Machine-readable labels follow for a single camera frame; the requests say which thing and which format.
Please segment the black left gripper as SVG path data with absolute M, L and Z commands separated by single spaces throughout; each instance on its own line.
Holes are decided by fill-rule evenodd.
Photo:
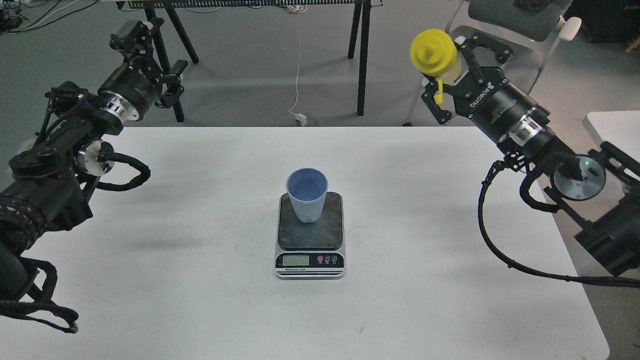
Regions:
M 177 60 L 163 74 L 154 59 L 153 37 L 164 24 L 162 18 L 128 20 L 110 35 L 109 47 L 123 57 L 119 66 L 98 89 L 105 101 L 102 108 L 119 121 L 141 121 L 154 105 L 171 109 L 185 92 L 182 75 L 186 60 Z

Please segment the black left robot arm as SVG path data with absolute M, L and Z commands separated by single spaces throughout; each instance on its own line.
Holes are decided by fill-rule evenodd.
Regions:
M 151 107 L 171 109 L 185 89 L 178 60 L 169 70 L 154 59 L 163 19 L 128 21 L 110 37 L 122 64 L 97 94 L 64 82 L 46 93 L 48 104 L 32 147 L 10 159 L 14 182 L 1 192 L 0 282 L 2 316 L 34 321 L 50 312 L 66 326 L 39 322 L 64 333 L 78 332 L 78 313 L 57 305 L 57 269 L 23 256 L 44 233 L 70 231 L 91 218 L 94 191 L 125 192 L 144 184 L 151 170 L 118 153 L 104 135 L 119 135 L 126 122 L 140 121 Z

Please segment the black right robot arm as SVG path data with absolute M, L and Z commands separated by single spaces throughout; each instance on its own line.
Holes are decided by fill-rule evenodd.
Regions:
M 410 60 L 426 79 L 422 100 L 441 124 L 453 114 L 466 117 L 503 153 L 482 182 L 478 196 L 478 228 L 489 250 L 509 268 L 529 275 L 584 285 L 638 289 L 639 281 L 622 274 L 639 267 L 639 162 L 610 142 L 577 153 L 549 125 L 549 112 L 516 87 L 498 66 L 480 66 L 477 47 L 493 51 L 505 63 L 512 50 L 478 32 L 452 38 L 439 29 L 417 35 Z M 490 239 L 483 218 L 486 194 L 494 178 L 510 168 L 526 172 L 519 196 L 532 209 L 563 211 L 581 228 L 576 241 L 608 272 L 608 276 L 570 276 L 539 271 L 511 259 Z M 583 218 L 570 201 L 596 198 L 608 175 L 624 186 L 617 205 L 596 221 Z

